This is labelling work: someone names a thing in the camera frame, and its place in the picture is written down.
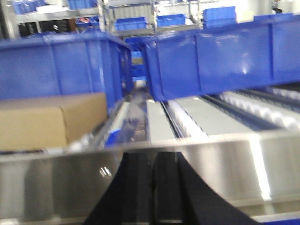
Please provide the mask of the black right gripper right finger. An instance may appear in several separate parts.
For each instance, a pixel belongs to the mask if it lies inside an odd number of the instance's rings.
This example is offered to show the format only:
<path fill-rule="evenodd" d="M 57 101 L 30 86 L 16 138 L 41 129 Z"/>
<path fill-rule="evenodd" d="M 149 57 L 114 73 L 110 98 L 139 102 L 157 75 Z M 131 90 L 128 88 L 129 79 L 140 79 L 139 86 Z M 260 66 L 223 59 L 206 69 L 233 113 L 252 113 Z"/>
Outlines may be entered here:
<path fill-rule="evenodd" d="M 219 196 L 180 152 L 160 152 L 154 164 L 157 225 L 256 225 Z"/>

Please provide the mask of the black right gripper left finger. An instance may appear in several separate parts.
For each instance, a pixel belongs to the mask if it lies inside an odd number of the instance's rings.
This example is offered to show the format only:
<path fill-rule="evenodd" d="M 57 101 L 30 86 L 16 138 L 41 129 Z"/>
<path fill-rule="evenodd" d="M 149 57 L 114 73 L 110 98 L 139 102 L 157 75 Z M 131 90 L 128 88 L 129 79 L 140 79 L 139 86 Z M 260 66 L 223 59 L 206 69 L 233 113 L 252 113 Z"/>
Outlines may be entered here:
<path fill-rule="evenodd" d="M 110 186 L 85 225 L 150 225 L 151 175 L 146 153 L 124 153 Z"/>

